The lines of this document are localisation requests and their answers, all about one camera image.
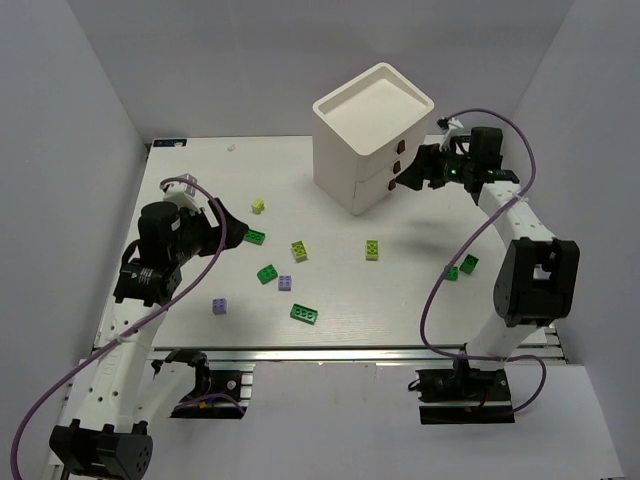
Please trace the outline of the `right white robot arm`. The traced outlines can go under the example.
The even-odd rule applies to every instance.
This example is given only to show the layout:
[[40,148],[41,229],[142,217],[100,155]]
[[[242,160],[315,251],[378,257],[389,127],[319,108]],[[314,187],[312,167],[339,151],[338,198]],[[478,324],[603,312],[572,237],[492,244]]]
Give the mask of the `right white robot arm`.
[[462,185],[504,243],[494,312],[458,358],[474,372],[500,369],[529,335],[568,316],[580,259],[577,243],[546,228],[525,201],[517,175],[503,169],[502,141],[500,129],[475,127],[468,143],[451,136],[422,145],[397,178],[415,191]]

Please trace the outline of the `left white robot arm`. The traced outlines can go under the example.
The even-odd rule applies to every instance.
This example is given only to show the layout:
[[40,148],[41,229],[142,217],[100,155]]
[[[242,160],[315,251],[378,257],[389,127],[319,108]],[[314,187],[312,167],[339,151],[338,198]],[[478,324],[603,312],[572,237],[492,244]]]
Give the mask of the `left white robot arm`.
[[88,359],[96,370],[67,425],[54,427],[49,446],[65,469],[95,479],[141,479],[153,453],[151,423],[211,393],[205,353],[175,349],[155,362],[155,377],[139,388],[154,337],[168,310],[184,295],[182,267],[194,257],[217,259],[248,231],[221,201],[203,208],[186,194],[141,210],[138,237],[125,249],[114,289],[110,337]]

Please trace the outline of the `small lime lego brick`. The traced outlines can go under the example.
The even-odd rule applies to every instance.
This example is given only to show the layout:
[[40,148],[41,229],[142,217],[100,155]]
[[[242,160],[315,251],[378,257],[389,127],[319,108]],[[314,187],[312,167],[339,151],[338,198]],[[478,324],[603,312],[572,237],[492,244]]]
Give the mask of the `small lime lego brick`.
[[256,215],[261,214],[264,209],[265,209],[265,204],[264,201],[260,198],[256,199],[252,204],[251,204],[251,209],[252,212]]

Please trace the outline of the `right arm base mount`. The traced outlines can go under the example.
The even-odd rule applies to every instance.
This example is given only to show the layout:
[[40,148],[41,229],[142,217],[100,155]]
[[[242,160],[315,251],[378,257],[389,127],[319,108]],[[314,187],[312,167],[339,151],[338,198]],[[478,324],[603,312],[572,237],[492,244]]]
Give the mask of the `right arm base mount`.
[[407,389],[417,392],[422,425],[512,424],[511,391],[504,368],[478,370],[466,360],[416,371]]

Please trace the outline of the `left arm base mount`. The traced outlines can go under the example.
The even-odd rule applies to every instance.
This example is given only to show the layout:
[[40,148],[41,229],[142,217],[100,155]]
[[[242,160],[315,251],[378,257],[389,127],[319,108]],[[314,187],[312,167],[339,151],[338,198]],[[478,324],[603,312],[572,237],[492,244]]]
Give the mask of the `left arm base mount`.
[[173,408],[176,419],[235,419],[244,417],[246,407],[241,404],[243,373],[240,370],[213,370],[207,355],[195,349],[174,349],[164,359],[151,362],[154,377],[165,364],[186,364],[193,370],[192,389]]

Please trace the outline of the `white three-drawer cabinet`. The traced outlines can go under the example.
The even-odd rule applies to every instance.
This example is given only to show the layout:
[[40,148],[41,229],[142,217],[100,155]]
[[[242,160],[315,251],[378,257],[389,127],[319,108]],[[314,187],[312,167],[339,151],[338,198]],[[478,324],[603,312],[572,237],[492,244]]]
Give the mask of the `white three-drawer cabinet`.
[[[434,102],[388,63],[378,63],[314,102],[313,180],[350,214],[366,212],[392,191],[414,160]],[[406,149],[396,152],[404,140]],[[402,169],[393,173],[393,165]]]

